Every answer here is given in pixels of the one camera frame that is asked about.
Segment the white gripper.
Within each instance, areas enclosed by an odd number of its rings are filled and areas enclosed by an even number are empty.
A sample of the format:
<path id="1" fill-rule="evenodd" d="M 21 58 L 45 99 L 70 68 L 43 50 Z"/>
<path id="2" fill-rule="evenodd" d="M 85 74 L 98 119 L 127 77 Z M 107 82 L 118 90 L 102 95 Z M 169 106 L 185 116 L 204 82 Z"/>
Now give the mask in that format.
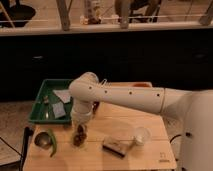
<path id="1" fill-rule="evenodd" d="M 87 113 L 80 113 L 77 112 L 75 109 L 71 110 L 71 119 L 72 122 L 75 125 L 78 125 L 76 127 L 76 133 L 77 135 L 84 135 L 87 132 L 87 126 L 84 124 L 87 124 L 93 116 L 93 111 L 87 112 Z"/>

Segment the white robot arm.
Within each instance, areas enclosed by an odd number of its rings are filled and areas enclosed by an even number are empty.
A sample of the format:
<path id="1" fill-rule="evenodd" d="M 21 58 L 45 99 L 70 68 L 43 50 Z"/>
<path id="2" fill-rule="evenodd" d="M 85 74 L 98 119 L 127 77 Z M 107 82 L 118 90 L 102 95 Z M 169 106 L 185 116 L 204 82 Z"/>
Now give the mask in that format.
<path id="1" fill-rule="evenodd" d="M 105 102 L 183 122 L 178 171 L 213 171 L 213 89 L 111 86 L 86 72 L 71 81 L 72 118 L 89 121 L 92 104 Z"/>

